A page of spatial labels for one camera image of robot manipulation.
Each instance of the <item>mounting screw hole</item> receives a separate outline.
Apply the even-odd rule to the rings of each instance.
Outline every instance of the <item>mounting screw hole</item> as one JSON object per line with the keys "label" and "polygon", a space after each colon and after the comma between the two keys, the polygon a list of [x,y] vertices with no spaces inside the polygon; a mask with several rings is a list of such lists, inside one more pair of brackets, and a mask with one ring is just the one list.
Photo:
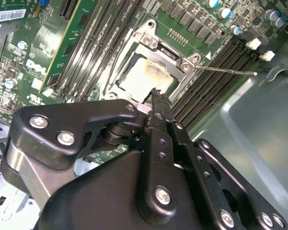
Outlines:
{"label": "mounting screw hole", "polygon": [[163,115],[161,113],[155,113],[155,116],[160,120],[163,119]]}
{"label": "mounting screw hole", "polygon": [[166,143],[165,140],[160,139],[160,144],[161,144],[161,145],[165,145],[165,143]]}
{"label": "mounting screw hole", "polygon": [[154,24],[153,22],[149,22],[149,23],[148,23],[148,27],[149,27],[149,28],[153,28],[154,26],[155,26],[155,24]]}
{"label": "mounting screw hole", "polygon": [[204,172],[204,175],[205,175],[207,178],[209,178],[209,177],[210,177],[210,174],[209,174],[209,172]]}
{"label": "mounting screw hole", "polygon": [[167,157],[167,155],[166,155],[165,153],[163,153],[163,152],[160,152],[160,153],[159,153],[159,157],[160,157],[161,159],[165,159],[165,158]]}

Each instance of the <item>capacitor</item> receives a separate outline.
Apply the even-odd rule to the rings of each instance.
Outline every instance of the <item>capacitor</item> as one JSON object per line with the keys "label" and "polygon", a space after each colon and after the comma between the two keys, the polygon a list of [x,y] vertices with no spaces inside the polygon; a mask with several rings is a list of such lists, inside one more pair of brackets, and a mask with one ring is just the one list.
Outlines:
{"label": "capacitor", "polygon": [[275,26],[277,28],[280,28],[280,27],[282,27],[285,24],[286,24],[286,18],[284,18],[284,17],[280,17],[276,21],[271,22],[271,25]]}
{"label": "capacitor", "polygon": [[10,78],[10,79],[7,79],[4,83],[4,86],[7,88],[7,89],[12,89],[14,88],[16,85],[17,85],[17,80],[15,78]]}
{"label": "capacitor", "polygon": [[236,25],[232,25],[230,27],[230,31],[234,34],[234,35],[240,35],[242,33],[242,29],[241,27],[237,27]]}
{"label": "capacitor", "polygon": [[207,0],[206,4],[208,8],[215,8],[219,5],[219,0]]}
{"label": "capacitor", "polygon": [[271,21],[271,22],[276,21],[279,17],[280,17],[280,12],[278,12],[278,11],[273,11],[273,10],[267,10],[267,11],[265,12],[265,15],[264,15],[264,18],[265,18],[267,21]]}
{"label": "capacitor", "polygon": [[223,19],[229,18],[231,16],[231,10],[230,8],[223,7],[219,10],[218,14],[219,14],[219,18],[223,18]]}

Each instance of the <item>black ram slot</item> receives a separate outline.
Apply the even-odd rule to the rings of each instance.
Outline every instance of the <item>black ram slot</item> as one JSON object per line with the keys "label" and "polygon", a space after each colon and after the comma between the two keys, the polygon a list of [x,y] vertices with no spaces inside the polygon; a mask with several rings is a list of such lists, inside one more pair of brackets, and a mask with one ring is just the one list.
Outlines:
{"label": "black ram slot", "polygon": [[60,9],[60,16],[69,20],[76,8],[78,0],[64,0]]}
{"label": "black ram slot", "polygon": [[[247,71],[257,60],[257,55],[245,50],[240,41],[234,38],[209,66]],[[187,130],[192,129],[211,109],[220,104],[222,97],[240,78],[241,76],[223,72],[202,71],[194,84],[173,106],[175,119]]]}

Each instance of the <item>gray metal panel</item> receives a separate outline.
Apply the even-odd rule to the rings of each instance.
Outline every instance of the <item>gray metal panel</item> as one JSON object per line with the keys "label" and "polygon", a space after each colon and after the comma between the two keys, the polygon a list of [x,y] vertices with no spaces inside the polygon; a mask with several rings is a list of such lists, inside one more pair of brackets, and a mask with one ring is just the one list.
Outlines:
{"label": "gray metal panel", "polygon": [[191,137],[216,146],[288,222],[288,77],[265,78],[249,79]]}

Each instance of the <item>green circuit board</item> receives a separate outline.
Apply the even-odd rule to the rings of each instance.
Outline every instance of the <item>green circuit board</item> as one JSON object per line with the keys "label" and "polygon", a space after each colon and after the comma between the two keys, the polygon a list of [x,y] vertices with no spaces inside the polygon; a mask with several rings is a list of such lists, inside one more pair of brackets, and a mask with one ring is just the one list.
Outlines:
{"label": "green circuit board", "polygon": [[[49,6],[41,8],[36,18],[23,21],[17,31],[8,35],[0,60],[0,117],[4,121],[10,123],[13,112],[22,106],[66,102],[50,86],[65,68],[86,28],[89,16],[94,10],[96,13],[105,10],[107,1],[101,1],[99,5],[98,2],[90,0],[90,4],[87,4],[86,0],[77,1],[71,18],[66,20],[60,15],[63,0],[51,1]],[[126,2],[137,1],[117,0],[112,8],[113,12]],[[35,3],[32,3],[23,7],[33,9],[34,6]],[[218,11],[222,7],[231,9],[230,18],[218,18]],[[208,65],[232,38],[232,25],[238,25],[246,32],[252,30],[271,50],[276,50],[287,39],[288,32],[285,27],[273,27],[264,19],[264,14],[269,9],[279,10],[288,21],[288,0],[224,0],[213,9],[207,8],[204,0],[145,0],[130,27],[135,30],[147,20],[153,19],[157,22],[158,37],[186,57],[199,52],[202,56],[201,65]],[[190,23],[182,20],[187,14],[191,17]],[[193,20],[199,22],[196,32],[191,27]],[[106,78],[100,78],[97,87],[105,80]],[[6,81],[14,84],[11,89],[6,87]],[[239,81],[235,87],[242,83],[243,81]],[[98,99],[98,93],[93,93],[89,98]],[[114,156],[111,153],[108,155],[109,153],[99,154],[93,160],[101,163]]]}

